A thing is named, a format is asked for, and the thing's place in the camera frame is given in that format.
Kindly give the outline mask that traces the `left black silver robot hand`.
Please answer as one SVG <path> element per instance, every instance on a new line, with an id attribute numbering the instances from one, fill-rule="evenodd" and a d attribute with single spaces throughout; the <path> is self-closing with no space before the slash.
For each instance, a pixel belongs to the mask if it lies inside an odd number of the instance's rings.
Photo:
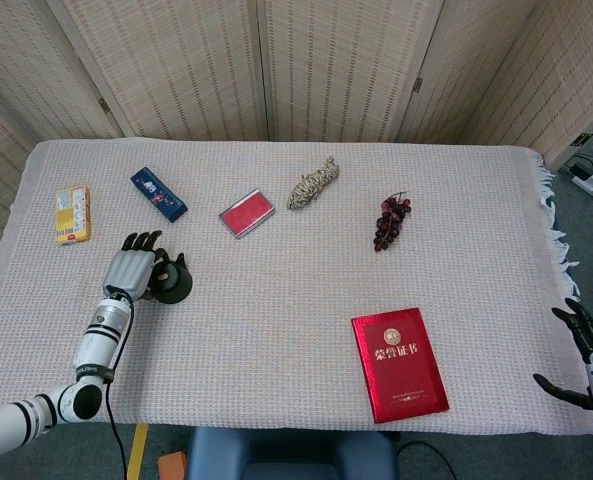
<path id="1" fill-rule="evenodd" d="M 103 279 L 105 297 L 120 294 L 133 301 L 151 297 L 148 289 L 154 266 L 161 260 L 169 259 L 163 248 L 156 247 L 161 235 L 161 230 L 155 230 L 134 232 L 125 238 Z"/>

